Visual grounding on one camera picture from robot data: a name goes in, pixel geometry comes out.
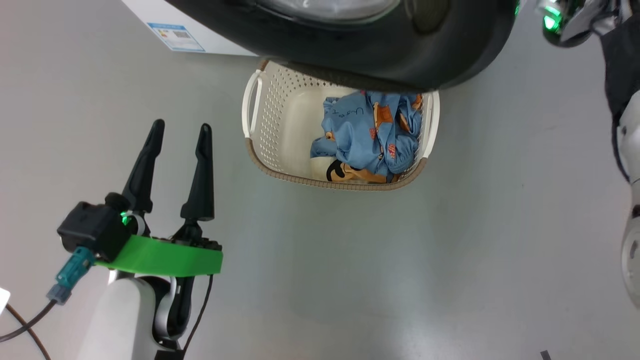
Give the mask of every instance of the teal connector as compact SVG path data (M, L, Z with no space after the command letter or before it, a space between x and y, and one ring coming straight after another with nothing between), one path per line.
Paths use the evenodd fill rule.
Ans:
M93 252L86 247L77 247L71 258L56 276L58 283L49 290L47 298L64 305L71 296L71 290L94 264L95 256Z

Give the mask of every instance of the cable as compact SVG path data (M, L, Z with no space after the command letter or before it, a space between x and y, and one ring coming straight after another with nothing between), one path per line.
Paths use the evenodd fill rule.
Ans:
M625 166L622 164L622 158L620 157L620 148L618 147L618 127L620 126L620 118L611 122L611 145L613 146L613 157L616 160L616 165L622 176L629 182L629 175L625 170Z
M27 331L28 329L30 329L37 322L39 322L56 304L57 302L55 300L51 300L47 304L47 306L45 306L44 309L42 309L42 311L32 319L32 321L28 322L26 325L23 325L22 327L20 327L20 329L17 329L16 331L10 332L7 335L0 336L0 343L5 342L7 340L11 340L16 336L22 334L23 332Z
M22 316L20 316L20 314L18 314L18 312L13 308L13 306L7 304L6 305L6 309L7 309L7 311L9 311L11 313L11 315L13 315L13 317L16 320L18 320L20 325L22 325L23 327L27 326L27 322L24 321ZM44 356L45 360L51 360L51 356L49 356L49 353L47 352L47 349L44 347L44 345L42 344L42 342L40 341L40 338L38 338L36 333L31 329L27 329L27 332L29 333L29 335L31 335L31 338L36 343L36 345L38 345L38 348L40 349L40 352L42 353L42 356Z
M200 321L202 320L202 315L204 314L204 309L207 307L207 303L209 302L209 294L211 293L211 286L213 285L213 275L209 275L209 287L207 288L207 294L204 295L204 303L202 304L202 308L200 309L200 314L198 314L198 319L196 320L196 324L193 325L193 329L191 330L191 334L189 334L189 338L187 338L187 343L184 345L184 349L182 349L182 354L187 352L189 348L189 344L191 343L191 339L198 329L198 325L200 325Z

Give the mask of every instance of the white plastic basket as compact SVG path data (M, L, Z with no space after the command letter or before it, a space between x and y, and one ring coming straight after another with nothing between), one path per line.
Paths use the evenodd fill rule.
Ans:
M431 154L440 119L438 92L423 94L419 150L390 184L333 183L311 178L309 150L324 131L323 102L356 91L265 61L244 91L242 126L249 155L266 174L295 183L345 190L393 190L412 182Z

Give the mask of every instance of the gray floor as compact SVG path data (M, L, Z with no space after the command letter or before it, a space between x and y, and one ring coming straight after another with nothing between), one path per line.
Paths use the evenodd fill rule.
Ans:
M262 174L239 120L252 58L171 53L117 0L3 2L0 286L30 318L67 257L76 201L120 190L167 121L149 216L180 226L198 127L214 129L223 273L188 359L637 359L620 243L629 207L609 145L596 39L559 50L528 4L504 51L442 92L424 173L389 193ZM73 359L106 282L93 270L36 327ZM197 283L199 308L205 279ZM15 327L7 314L0 332ZM26 336L2 359L38 359Z

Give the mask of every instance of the white appliance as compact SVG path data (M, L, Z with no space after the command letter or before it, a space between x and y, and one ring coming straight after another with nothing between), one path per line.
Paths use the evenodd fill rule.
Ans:
M188 17L165 0L122 0L169 49L255 56Z

